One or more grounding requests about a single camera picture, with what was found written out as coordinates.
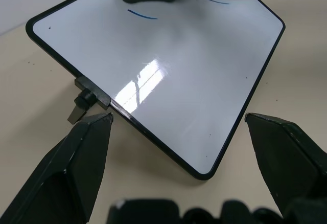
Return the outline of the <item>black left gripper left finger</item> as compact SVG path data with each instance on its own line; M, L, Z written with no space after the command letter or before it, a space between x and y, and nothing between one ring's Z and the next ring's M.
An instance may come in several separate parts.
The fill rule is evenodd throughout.
M0 224L87 224L105 170L111 113L77 122L40 161Z

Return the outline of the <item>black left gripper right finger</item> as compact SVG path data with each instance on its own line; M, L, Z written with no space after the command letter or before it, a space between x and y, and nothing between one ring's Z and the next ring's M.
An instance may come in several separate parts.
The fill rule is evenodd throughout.
M297 124L245 116L261 175L285 221L327 221L327 152Z

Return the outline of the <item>black whiteboard stand clip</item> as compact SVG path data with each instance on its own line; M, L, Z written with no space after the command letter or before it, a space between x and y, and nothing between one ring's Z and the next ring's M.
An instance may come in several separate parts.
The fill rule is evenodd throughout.
M75 86L81 92L74 99L75 107L67 119L71 124L75 124L81 120L87 111L96 103L104 110L107 110L110 106L111 98L87 77L81 76L76 78Z

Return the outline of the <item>white whiteboard with black frame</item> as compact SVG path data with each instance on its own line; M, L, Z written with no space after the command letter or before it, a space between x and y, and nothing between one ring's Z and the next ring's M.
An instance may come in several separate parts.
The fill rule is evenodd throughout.
M26 33L206 181L285 27L261 0L66 0L28 20Z

